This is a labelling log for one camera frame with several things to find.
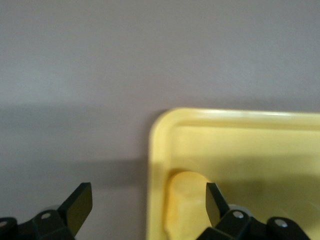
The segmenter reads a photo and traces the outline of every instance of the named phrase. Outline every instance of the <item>robotic claw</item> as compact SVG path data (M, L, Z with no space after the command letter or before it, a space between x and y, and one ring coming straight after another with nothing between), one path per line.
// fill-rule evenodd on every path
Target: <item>robotic claw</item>
M57 210L45 210L17 224L13 217L0 218L0 240L75 240L92 209L92 189L81 183Z
M294 221L271 217L257 221L249 210L228 205L217 184L206 185L206 211L211 225L197 240L310 240ZM90 183L81 183L57 210L45 210L17 224L13 217L0 218L0 240L75 240L92 209Z
M228 205L215 183L206 184L205 207L215 227L208 227L197 240L310 240L288 218L271 217L263 224L246 208Z

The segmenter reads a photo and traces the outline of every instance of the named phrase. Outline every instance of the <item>metal bolt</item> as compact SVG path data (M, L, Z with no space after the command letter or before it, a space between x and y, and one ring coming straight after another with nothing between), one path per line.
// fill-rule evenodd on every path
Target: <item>metal bolt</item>
M51 214L49 213L49 212L47 212L47 213L45 213L45 214L43 214L42 216L41 216L41 219L47 219L47 218L49 218L51 216Z
M233 216L235 216L237 219L243 219L245 216L243 215L242 212L240 211L234 211L233 213Z
M0 228L4 227L5 225L7 225L7 221L0 222Z
M279 227L282 227L282 228L286 228L288 227L288 224L283 221L282 219L276 219L274 220L275 224L277 224Z

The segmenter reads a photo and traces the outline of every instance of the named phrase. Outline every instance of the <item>yellow tray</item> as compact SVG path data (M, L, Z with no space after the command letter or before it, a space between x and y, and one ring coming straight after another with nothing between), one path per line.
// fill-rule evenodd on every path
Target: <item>yellow tray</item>
M150 136L148 240L195 240L210 222L206 182L263 223L320 239L320 114L181 108Z

